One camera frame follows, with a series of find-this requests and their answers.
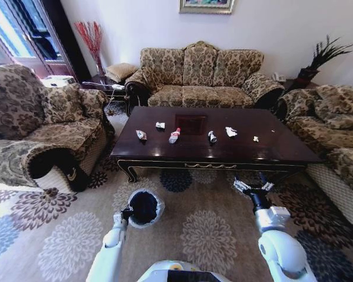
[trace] painting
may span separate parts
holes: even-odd
[[[234,0],[180,0],[179,13],[231,14]]]

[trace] floral upholstered sofa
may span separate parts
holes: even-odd
[[[279,99],[277,115],[327,161],[307,172],[353,224],[353,87],[290,91]]]
[[[257,73],[256,50],[218,50],[199,41],[184,49],[145,48],[126,91],[142,106],[270,108],[284,87]]]
[[[86,188],[115,133],[105,104],[100,91],[46,88],[24,66],[0,66],[0,188]]]

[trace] white wall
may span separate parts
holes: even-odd
[[[104,29],[104,64],[139,65],[144,47],[181,48],[203,40],[221,49],[257,49],[262,72],[297,76],[314,46],[331,37],[353,42],[353,0],[235,0],[232,15],[179,14],[179,0],[61,0],[71,23],[98,21]],[[79,36],[84,58],[96,73]],[[353,53],[324,65],[314,81],[353,84]]]

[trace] floral patterned rug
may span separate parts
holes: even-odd
[[[120,106],[108,115],[117,134],[126,122]],[[130,184],[102,158],[82,193],[0,190],[0,281],[85,281],[112,215],[136,189],[165,202],[160,221],[128,227],[120,281],[136,281],[154,262],[196,264],[232,281],[271,281],[257,246],[259,233],[249,198],[232,185],[233,172],[137,169]],[[248,182],[252,173],[240,173]],[[301,242],[318,281],[353,281],[353,239],[348,222],[303,174],[269,194],[292,218],[289,234]]]

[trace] potted plant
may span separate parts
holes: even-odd
[[[314,76],[318,74],[320,66],[334,57],[353,52],[353,50],[349,50],[350,47],[353,47],[353,43],[337,45],[336,42],[339,39],[340,37],[331,41],[329,35],[327,35],[326,43],[319,42],[317,44],[311,64],[307,68],[301,69],[298,77],[294,79],[293,84],[289,87],[288,92],[294,89],[306,88]]]

